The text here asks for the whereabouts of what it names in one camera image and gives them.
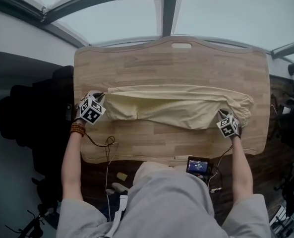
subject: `phone screen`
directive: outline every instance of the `phone screen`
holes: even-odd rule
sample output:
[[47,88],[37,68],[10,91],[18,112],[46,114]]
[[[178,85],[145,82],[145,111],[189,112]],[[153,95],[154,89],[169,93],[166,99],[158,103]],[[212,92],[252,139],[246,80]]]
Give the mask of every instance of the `phone screen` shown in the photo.
[[206,173],[208,168],[208,162],[190,160],[188,163],[188,170],[190,173]]

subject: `white shoe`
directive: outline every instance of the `white shoe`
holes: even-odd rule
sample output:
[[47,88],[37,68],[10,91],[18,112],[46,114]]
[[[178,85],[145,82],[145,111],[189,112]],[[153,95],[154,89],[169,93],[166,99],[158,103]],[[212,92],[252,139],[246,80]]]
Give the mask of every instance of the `white shoe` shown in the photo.
[[111,189],[111,188],[106,189],[106,194],[108,196],[113,195],[114,193],[115,193],[115,191],[113,189]]
[[113,182],[112,187],[118,193],[123,193],[124,191],[129,191],[129,189],[127,187],[125,187],[124,185],[122,185],[118,182]]

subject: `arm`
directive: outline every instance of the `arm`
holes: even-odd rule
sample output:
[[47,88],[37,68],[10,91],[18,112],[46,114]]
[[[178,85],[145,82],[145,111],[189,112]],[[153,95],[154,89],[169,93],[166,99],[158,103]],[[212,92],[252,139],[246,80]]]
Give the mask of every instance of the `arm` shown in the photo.
[[72,132],[65,150],[61,169],[63,198],[74,198],[83,201],[81,194],[81,139],[82,135]]
[[233,198],[234,203],[251,196],[252,192],[252,173],[248,161],[244,154],[240,138],[232,138],[233,144]]

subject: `glass ceiling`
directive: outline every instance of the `glass ceiling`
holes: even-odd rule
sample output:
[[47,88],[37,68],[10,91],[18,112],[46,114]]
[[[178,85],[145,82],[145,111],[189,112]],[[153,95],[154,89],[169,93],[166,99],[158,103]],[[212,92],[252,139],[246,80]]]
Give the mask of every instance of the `glass ceiling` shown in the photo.
[[162,0],[116,0],[58,20],[88,43],[161,36]]
[[[63,3],[24,1],[39,10]],[[115,0],[79,10],[56,24],[95,44],[160,37],[162,16],[163,0]],[[294,42],[294,0],[177,0],[171,33],[229,39],[272,50]]]

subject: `dark floor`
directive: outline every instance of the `dark floor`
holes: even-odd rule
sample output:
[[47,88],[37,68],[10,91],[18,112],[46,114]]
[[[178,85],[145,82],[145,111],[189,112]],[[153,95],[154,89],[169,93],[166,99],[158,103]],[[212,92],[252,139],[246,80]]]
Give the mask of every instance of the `dark floor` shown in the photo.
[[[270,78],[271,93],[273,93],[280,103],[287,96],[284,90],[291,92],[291,82],[280,78]],[[270,121],[269,131],[272,130],[273,122]],[[219,158],[212,161],[217,164]],[[251,156],[247,155],[249,165],[252,170],[254,179],[254,193],[263,194],[266,200],[269,218],[272,218],[279,204],[283,201],[281,191],[275,191],[273,187],[279,182],[280,173],[285,170],[286,166],[294,159],[294,154],[291,148],[281,143],[274,137],[267,141],[263,153]],[[88,203],[101,207],[106,203],[105,179],[106,179],[106,163],[99,165],[88,164],[82,161],[82,194],[84,200]],[[109,166],[108,187],[112,182],[120,182],[127,187],[131,187],[134,174],[141,165],[141,162],[136,161],[118,161],[112,162]],[[223,174],[223,191],[221,194],[212,195],[212,201],[215,209],[215,218],[219,224],[222,224],[226,216],[230,212],[233,205],[232,197],[232,156],[223,157],[219,169]],[[116,178],[118,172],[123,172],[128,175],[126,182],[121,182]],[[211,188],[220,185],[219,174],[211,181]]]

